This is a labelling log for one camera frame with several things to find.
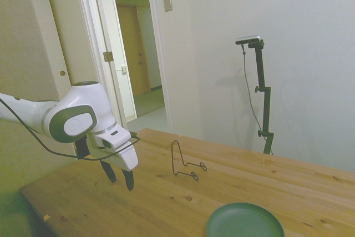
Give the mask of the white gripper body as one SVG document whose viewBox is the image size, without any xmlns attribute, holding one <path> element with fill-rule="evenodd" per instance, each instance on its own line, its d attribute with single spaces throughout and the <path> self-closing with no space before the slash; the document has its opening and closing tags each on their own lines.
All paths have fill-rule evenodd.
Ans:
<svg viewBox="0 0 355 237">
<path fill-rule="evenodd" d="M 123 146 L 116 149 L 89 147 L 89 152 L 94 158 L 100 158 L 106 163 L 127 171 L 133 170 L 138 165 L 138 157 L 135 148 L 132 145 L 126 149 L 123 149 Z"/>
</svg>

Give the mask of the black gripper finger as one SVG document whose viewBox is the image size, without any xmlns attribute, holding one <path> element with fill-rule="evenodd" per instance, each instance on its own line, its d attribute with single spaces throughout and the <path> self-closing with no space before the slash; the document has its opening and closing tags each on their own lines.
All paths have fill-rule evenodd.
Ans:
<svg viewBox="0 0 355 237">
<path fill-rule="evenodd" d="M 125 184 L 128 191 L 132 191 L 134 189 L 134 174 L 133 171 L 127 171 L 122 169 L 123 176 L 125 178 Z"/>
<path fill-rule="evenodd" d="M 105 172 L 105 174 L 107 175 L 108 179 L 112 182 L 115 183 L 116 182 L 116 175 L 113 171 L 113 168 L 111 167 L 111 165 L 105 161 L 100 161 L 101 166 Z"/>
</svg>

